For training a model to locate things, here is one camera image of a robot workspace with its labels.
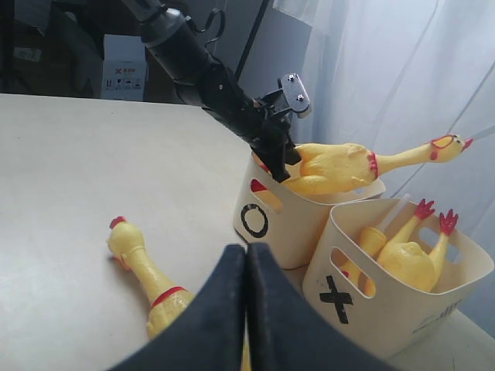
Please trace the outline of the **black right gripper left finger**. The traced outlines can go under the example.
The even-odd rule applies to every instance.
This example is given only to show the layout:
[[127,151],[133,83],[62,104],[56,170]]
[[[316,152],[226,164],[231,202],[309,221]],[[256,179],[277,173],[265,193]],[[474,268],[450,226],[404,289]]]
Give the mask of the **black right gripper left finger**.
[[185,311],[113,370],[240,370],[243,358],[245,249],[224,248]]

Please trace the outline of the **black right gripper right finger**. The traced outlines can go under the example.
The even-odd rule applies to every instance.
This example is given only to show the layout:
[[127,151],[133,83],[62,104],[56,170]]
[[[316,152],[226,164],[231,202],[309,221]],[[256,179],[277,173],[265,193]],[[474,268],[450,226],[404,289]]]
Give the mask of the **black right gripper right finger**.
[[296,291],[269,246],[247,246],[253,370],[393,370],[333,329]]

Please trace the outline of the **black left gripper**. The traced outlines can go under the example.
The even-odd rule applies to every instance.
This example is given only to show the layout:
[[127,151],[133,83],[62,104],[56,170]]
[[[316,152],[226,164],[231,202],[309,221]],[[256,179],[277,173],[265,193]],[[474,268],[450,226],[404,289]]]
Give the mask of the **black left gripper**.
[[202,108],[224,127],[246,141],[272,178],[290,178],[286,165],[296,165],[302,157],[289,136],[288,112],[298,118],[311,113],[309,95],[297,73],[278,79],[278,89],[263,97],[249,97],[224,65],[211,65],[200,78]]

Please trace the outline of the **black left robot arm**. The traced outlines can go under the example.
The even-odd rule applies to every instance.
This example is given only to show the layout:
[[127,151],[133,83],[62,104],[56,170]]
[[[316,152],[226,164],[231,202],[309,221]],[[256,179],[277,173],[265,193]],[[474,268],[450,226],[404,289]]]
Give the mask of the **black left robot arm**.
[[290,179],[302,160],[289,134],[291,113],[303,118],[310,100],[297,73],[278,79],[277,90],[249,97],[233,71],[197,39],[201,31],[189,16],[162,1],[126,1],[138,21],[141,40],[172,79],[176,95],[201,107],[249,144],[277,182]]

